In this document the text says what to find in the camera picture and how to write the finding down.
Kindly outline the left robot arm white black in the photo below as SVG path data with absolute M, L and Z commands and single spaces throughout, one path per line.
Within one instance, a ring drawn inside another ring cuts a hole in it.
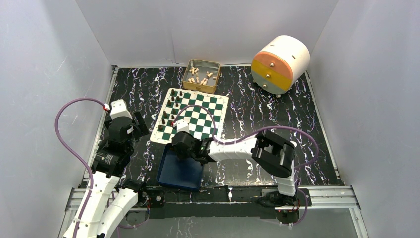
M 144 182 L 129 179 L 117 185 L 135 142 L 149 134 L 141 113 L 135 111 L 133 119 L 109 119 L 105 126 L 108 137 L 99 143 L 91 166 L 93 178 L 65 238 L 109 238 L 131 207 L 143 206 L 148 200 Z

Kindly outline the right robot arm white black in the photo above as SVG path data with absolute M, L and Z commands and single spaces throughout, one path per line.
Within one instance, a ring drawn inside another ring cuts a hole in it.
M 213 138 L 199 140 L 182 131 L 176 133 L 171 144 L 180 159 L 192 158 L 201 164 L 254 160 L 277 182 L 277 191 L 263 194 L 256 200 L 264 207 L 293 206 L 299 198 L 294 175 L 296 145 L 270 130 L 260 131 L 243 140 L 227 142 L 217 142 Z

